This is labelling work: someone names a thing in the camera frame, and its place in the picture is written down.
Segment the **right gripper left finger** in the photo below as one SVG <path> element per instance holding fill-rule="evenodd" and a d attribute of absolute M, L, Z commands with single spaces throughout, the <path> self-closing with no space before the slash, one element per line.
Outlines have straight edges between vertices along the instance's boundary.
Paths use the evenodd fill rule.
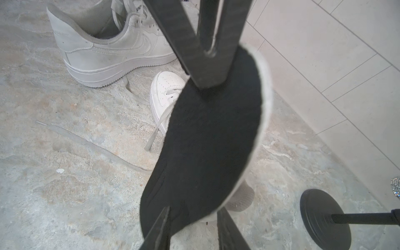
<path fill-rule="evenodd" d="M 139 250 L 169 250 L 171 239 L 170 207 L 165 207 L 145 237 Z"/>

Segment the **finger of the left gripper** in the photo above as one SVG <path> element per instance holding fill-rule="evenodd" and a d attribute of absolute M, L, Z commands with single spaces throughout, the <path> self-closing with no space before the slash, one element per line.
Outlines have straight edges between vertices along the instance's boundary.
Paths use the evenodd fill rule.
<path fill-rule="evenodd" d="M 206 88 L 205 52 L 180 1 L 145 1 L 184 70 L 199 89 Z"/>
<path fill-rule="evenodd" d="M 200 1 L 200 89 L 226 80 L 251 4 Z"/>

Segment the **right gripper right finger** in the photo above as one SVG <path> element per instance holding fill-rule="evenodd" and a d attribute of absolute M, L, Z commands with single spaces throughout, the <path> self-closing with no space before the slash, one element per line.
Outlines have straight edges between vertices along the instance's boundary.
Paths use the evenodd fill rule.
<path fill-rule="evenodd" d="M 225 208 L 217 212 L 219 250 L 250 250 L 241 232 Z"/>

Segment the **white sneaker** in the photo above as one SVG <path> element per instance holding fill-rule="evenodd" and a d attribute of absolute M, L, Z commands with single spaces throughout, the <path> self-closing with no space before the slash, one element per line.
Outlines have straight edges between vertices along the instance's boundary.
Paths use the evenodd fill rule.
<path fill-rule="evenodd" d="M 99 1 L 75 13 L 49 4 L 47 14 L 68 72 L 90 88 L 177 58 L 143 1 Z"/>
<path fill-rule="evenodd" d="M 166 134 L 170 116 L 184 86 L 185 81 L 170 71 L 162 71 L 153 79 L 150 90 L 150 107 L 156 127 L 145 146 L 146 151 L 151 149 L 158 131 Z"/>

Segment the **black insole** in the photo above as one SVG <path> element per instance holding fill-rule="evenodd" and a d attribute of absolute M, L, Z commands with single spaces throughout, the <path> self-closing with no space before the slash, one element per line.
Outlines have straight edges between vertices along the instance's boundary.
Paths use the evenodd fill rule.
<path fill-rule="evenodd" d="M 149 234 L 165 207 L 172 234 L 223 208 L 256 159 L 272 106 L 268 63 L 248 46 L 238 47 L 223 84 L 199 90 L 189 80 L 142 193 L 142 234 Z"/>

